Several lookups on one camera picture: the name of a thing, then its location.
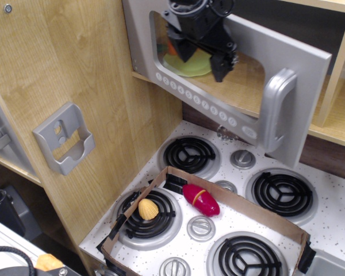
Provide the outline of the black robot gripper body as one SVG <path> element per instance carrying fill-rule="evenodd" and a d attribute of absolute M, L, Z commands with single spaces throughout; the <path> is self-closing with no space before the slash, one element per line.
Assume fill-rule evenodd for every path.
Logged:
<path fill-rule="evenodd" d="M 224 28 L 232 5 L 169 5 L 162 13 L 167 26 L 177 28 L 192 44 L 210 55 L 236 51 L 236 43 Z"/>

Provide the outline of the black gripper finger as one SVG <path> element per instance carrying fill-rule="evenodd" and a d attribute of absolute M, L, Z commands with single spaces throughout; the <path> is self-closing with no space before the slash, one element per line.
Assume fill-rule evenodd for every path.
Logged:
<path fill-rule="evenodd" d="M 197 51 L 197 46 L 192 44 L 177 28 L 167 26 L 167 36 L 170 44 L 183 62 L 187 62 Z"/>
<path fill-rule="evenodd" d="M 234 69 L 238 62 L 236 51 L 228 54 L 216 53 L 210 58 L 210 66 L 216 82 L 221 83 L 226 75 Z"/>

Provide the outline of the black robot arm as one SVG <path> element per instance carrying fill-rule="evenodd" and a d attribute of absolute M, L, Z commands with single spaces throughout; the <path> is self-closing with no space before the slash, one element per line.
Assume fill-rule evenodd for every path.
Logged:
<path fill-rule="evenodd" d="M 216 82 L 222 82 L 237 62 L 237 45 L 224 27 L 235 1 L 168 1 L 162 17 L 167 36 L 183 62 L 199 48 L 210 54 Z"/>

